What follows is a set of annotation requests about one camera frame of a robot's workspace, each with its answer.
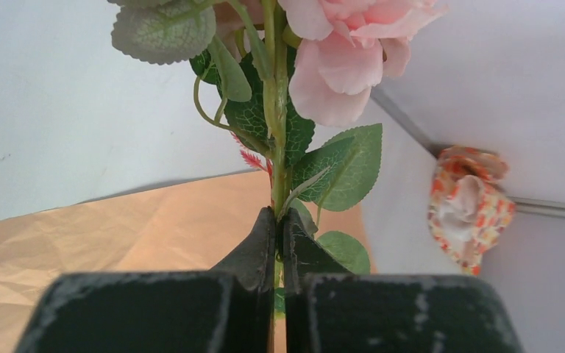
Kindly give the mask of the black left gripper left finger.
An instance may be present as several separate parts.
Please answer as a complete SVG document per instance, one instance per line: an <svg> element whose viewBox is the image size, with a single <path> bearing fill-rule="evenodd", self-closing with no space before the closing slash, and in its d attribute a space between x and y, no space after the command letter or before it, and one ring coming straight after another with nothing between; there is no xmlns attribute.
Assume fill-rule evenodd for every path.
<svg viewBox="0 0 565 353"><path fill-rule="evenodd" d="M45 290L17 352L272 352L276 218L204 271L75 272Z"/></svg>

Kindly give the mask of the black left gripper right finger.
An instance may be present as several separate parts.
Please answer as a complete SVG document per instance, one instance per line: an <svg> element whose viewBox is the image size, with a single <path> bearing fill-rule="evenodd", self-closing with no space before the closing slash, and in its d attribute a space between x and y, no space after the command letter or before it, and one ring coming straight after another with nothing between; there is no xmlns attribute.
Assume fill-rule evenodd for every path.
<svg viewBox="0 0 565 353"><path fill-rule="evenodd" d="M353 274L282 219L289 352L522 352L493 287L465 275Z"/></svg>

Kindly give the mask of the orange wrapping paper sheet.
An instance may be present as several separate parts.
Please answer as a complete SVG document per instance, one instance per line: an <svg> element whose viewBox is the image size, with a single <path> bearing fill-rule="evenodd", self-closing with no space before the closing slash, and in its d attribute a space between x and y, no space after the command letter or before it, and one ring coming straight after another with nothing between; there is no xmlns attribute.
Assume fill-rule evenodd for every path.
<svg viewBox="0 0 565 353"><path fill-rule="evenodd" d="M65 272L208 269L269 203L262 171L221 176L0 221L0 352L11 352Z"/></svg>

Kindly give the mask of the pink flower bouquet green wrap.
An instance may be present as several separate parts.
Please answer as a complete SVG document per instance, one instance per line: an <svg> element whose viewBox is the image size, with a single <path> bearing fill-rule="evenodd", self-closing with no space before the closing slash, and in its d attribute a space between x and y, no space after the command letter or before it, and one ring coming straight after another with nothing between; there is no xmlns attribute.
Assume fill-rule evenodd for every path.
<svg viewBox="0 0 565 353"><path fill-rule="evenodd" d="M343 212L380 173L381 124L356 126L372 90L403 75L436 1L119 1L112 45L152 65L189 62L193 102L269 175L277 218Z"/></svg>

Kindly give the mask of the orange floral cloth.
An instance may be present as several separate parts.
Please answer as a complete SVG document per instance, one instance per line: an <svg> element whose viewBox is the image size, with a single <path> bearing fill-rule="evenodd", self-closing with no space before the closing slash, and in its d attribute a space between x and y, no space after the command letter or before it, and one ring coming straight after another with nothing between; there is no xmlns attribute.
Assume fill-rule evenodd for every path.
<svg viewBox="0 0 565 353"><path fill-rule="evenodd" d="M471 157L455 152L439 157L427 214L430 234L440 249L473 276L481 271L483 254L498 244L516 213L499 182L490 183L475 173L478 166Z"/></svg>

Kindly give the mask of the aluminium frame rail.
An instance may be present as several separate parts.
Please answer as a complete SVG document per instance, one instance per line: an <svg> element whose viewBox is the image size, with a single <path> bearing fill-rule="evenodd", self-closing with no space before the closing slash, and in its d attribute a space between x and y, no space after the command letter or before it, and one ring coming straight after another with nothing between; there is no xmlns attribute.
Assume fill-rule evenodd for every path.
<svg viewBox="0 0 565 353"><path fill-rule="evenodd" d="M374 88L371 92L371 98L393 121L403 128L409 137L413 138L418 145L434 157L439 158L450 152L471 157L479 165L474 168L475 173L494 184L497 184L508 173L509 167L496 154L470 147L440 144L431 140L381 89ZM515 210L519 213L565 219L565 203L563 202L526 199L516 196L512 196L511 200L515 204Z"/></svg>

